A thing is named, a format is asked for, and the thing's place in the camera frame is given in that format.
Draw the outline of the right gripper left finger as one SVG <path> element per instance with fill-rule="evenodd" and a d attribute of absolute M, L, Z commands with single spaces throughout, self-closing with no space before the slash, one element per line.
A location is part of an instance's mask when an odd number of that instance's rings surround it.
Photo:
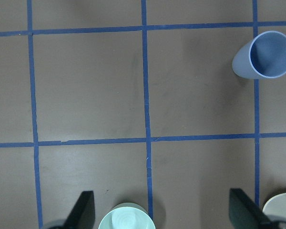
<path fill-rule="evenodd" d="M 92 229 L 95 224 L 93 191 L 83 191 L 64 222 L 65 229 Z"/>

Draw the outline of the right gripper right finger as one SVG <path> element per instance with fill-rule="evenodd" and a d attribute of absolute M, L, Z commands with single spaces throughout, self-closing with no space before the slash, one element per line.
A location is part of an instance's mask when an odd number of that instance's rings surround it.
<path fill-rule="evenodd" d="M 229 219 L 234 229 L 271 229 L 271 220 L 240 188 L 229 190 Z"/>

